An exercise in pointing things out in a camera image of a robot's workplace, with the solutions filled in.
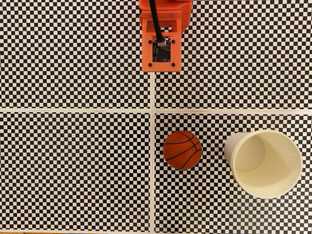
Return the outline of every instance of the paper cup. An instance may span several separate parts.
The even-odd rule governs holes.
[[[273,130],[234,134],[225,144],[224,155],[237,183],[259,198],[287,193],[302,171],[297,145]]]

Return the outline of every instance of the checkered surface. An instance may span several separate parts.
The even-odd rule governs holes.
[[[149,117],[0,114],[0,230],[148,231]]]
[[[0,107],[146,108],[137,1],[0,2]]]
[[[156,115],[155,194],[157,232],[214,234],[310,234],[312,232],[311,116]],[[170,167],[162,156],[167,135],[194,133],[203,155],[186,171]],[[236,132],[273,129],[298,145],[303,172],[298,184],[278,199],[260,199],[235,182],[223,156],[226,140]]]
[[[312,2],[194,0],[157,108],[312,108]]]

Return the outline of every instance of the orange basketball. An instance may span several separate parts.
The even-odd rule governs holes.
[[[194,134],[177,131],[165,140],[163,153],[170,166],[187,170],[198,164],[201,158],[201,144]]]

